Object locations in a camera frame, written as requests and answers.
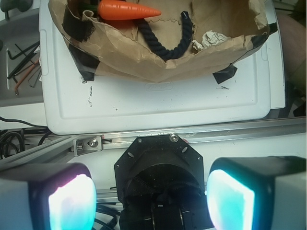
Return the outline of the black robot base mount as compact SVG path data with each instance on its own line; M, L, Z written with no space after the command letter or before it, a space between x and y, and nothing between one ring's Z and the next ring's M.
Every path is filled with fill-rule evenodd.
M205 195L203 157L165 137L133 141L114 165L123 205L122 230L206 230L213 227Z

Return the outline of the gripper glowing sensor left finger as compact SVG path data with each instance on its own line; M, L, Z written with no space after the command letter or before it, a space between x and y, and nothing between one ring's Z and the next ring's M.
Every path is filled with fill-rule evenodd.
M96 188L81 163L8 163L0 167L2 230L90 230Z

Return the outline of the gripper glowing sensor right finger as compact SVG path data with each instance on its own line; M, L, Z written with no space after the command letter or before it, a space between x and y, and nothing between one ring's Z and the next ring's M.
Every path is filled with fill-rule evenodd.
M207 180L207 203L217 230L305 230L307 160L217 158Z

